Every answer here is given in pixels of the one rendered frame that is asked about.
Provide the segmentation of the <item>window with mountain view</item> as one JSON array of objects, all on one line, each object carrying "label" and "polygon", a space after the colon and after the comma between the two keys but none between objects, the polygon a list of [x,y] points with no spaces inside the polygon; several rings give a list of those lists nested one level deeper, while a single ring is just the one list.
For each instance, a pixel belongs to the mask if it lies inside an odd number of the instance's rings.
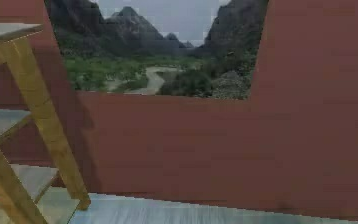
[{"label": "window with mountain view", "polygon": [[245,100],[269,0],[227,0],[203,43],[162,34],[136,9],[104,17],[93,0],[44,0],[72,88]]}]

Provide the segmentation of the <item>wooden shelf with grey boards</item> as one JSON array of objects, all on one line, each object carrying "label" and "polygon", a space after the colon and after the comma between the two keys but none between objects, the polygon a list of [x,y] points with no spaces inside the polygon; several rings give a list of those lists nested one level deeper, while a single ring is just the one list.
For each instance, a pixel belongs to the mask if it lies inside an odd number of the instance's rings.
[{"label": "wooden shelf with grey boards", "polygon": [[[32,119],[77,208],[91,200],[70,144],[55,111],[28,37],[42,31],[41,24],[0,23],[0,65],[6,64],[27,104]],[[0,149],[0,209],[12,224],[48,224]]]}]

